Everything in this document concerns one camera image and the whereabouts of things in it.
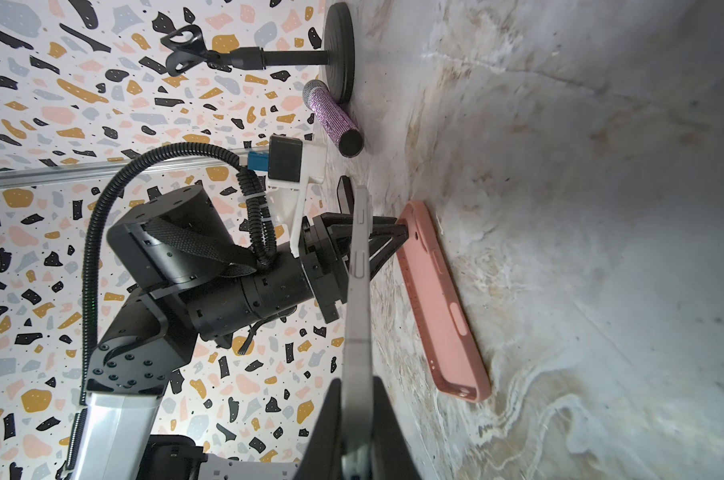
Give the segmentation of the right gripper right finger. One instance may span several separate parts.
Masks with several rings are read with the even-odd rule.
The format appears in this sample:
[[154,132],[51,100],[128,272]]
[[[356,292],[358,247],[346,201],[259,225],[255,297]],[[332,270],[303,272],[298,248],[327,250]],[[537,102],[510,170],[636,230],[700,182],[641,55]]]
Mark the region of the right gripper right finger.
[[383,381],[373,378],[372,479],[420,480]]

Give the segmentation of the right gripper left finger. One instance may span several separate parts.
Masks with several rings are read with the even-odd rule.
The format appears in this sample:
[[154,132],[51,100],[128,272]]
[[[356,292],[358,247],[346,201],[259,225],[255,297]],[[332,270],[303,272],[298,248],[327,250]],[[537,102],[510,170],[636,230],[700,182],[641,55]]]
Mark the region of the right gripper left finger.
[[324,398],[295,480],[338,480],[342,474],[342,381],[334,379]]

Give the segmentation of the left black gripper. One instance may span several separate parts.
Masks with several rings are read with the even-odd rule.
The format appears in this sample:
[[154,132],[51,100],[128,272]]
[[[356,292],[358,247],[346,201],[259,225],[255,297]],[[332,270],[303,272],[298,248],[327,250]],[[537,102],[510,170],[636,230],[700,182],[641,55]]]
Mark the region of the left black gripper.
[[[352,214],[323,213],[313,222],[302,219],[299,260],[326,323],[340,318],[338,302],[347,303],[349,274],[344,258],[350,253],[354,225]],[[409,230],[394,217],[374,216],[367,238],[373,279],[409,239]]]

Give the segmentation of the black phone case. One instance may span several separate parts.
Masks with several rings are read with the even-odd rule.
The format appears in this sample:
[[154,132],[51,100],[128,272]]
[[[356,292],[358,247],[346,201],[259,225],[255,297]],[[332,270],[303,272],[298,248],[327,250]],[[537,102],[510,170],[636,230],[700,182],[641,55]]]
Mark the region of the black phone case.
[[370,317],[370,254],[372,210],[364,186],[342,176],[339,201],[352,211],[346,337],[341,392],[342,475],[368,479],[374,415]]

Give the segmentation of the pink phone case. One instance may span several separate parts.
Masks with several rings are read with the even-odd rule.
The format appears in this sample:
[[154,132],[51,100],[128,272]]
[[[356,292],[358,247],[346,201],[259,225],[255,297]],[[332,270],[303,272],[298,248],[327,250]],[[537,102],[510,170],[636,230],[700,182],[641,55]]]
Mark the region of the pink phone case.
[[434,384],[444,394],[482,402],[491,394],[491,381],[427,205],[408,202],[398,223],[409,238],[397,259]]

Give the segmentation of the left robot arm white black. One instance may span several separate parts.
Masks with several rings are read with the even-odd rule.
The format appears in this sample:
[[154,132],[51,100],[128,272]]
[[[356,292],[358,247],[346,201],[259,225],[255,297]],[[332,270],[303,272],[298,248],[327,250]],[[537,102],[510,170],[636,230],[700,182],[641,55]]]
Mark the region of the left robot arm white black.
[[299,479],[414,479],[418,472],[382,380],[374,374],[370,282],[408,239],[371,212],[364,189],[340,184],[346,209],[305,221],[299,250],[260,267],[237,246],[208,195],[187,187],[131,210],[112,229],[93,225],[86,249],[112,241],[138,280],[86,354],[84,409],[72,430],[69,479],[234,479],[238,463],[152,427],[174,371],[199,340],[223,347],[315,300],[327,321],[347,307],[344,370],[325,396]]

